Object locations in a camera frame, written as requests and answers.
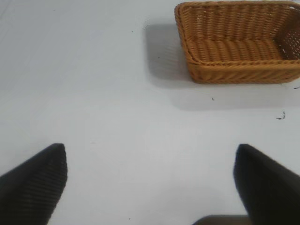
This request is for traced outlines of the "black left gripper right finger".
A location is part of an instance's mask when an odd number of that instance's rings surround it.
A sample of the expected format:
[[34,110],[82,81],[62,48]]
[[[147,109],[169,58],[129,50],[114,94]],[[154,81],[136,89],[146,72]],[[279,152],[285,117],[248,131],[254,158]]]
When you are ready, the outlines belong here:
[[300,223],[300,177],[249,144],[240,144],[236,188],[254,225]]

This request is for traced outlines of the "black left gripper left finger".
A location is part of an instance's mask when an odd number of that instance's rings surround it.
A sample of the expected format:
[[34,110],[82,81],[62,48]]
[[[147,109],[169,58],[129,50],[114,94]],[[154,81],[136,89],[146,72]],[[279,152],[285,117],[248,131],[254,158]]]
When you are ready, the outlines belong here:
[[0,177],[2,225],[48,224],[68,180],[65,146],[54,143]]

